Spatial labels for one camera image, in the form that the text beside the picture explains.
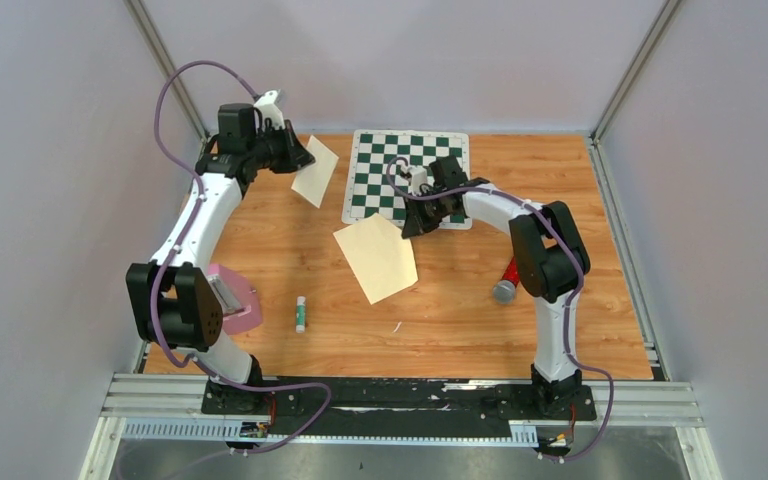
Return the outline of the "cream envelope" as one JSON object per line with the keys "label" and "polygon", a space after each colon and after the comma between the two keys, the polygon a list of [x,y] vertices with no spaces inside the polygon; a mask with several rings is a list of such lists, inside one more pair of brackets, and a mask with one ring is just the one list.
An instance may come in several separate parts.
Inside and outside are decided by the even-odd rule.
{"label": "cream envelope", "polygon": [[378,303],[418,281],[412,243],[380,214],[333,233],[353,275],[370,304]]}

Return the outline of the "tan paper letter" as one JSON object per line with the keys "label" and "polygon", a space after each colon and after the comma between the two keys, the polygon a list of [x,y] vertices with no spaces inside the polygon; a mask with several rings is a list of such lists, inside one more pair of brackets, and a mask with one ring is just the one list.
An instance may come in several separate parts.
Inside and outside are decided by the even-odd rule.
{"label": "tan paper letter", "polygon": [[339,156],[315,136],[309,138],[306,148],[314,162],[296,174],[291,190],[315,208],[320,208]]}

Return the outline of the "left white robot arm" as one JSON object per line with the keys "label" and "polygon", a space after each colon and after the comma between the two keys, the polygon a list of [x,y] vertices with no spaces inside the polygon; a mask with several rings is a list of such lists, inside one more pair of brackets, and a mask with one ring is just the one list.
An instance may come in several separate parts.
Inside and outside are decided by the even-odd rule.
{"label": "left white robot arm", "polygon": [[125,277],[138,335],[206,369],[205,414],[263,414],[268,394],[257,359],[233,341],[263,322],[254,287],[212,262],[225,224],[259,171],[295,173],[315,162],[269,91],[225,104],[218,133],[194,167],[192,190],[166,242]]}

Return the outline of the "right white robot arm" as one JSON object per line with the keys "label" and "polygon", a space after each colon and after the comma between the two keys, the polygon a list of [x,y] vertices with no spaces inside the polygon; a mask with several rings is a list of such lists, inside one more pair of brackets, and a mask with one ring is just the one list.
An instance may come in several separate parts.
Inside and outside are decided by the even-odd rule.
{"label": "right white robot arm", "polygon": [[536,203],[499,189],[484,178],[470,178],[454,156],[429,167],[403,157],[388,162],[385,178],[407,181],[395,192],[405,204],[405,239],[438,229],[444,218],[462,215],[507,234],[520,285],[534,299],[537,350],[531,365],[531,399],[537,413],[556,417],[581,391],[575,323],[578,300],[590,260],[569,207]]}

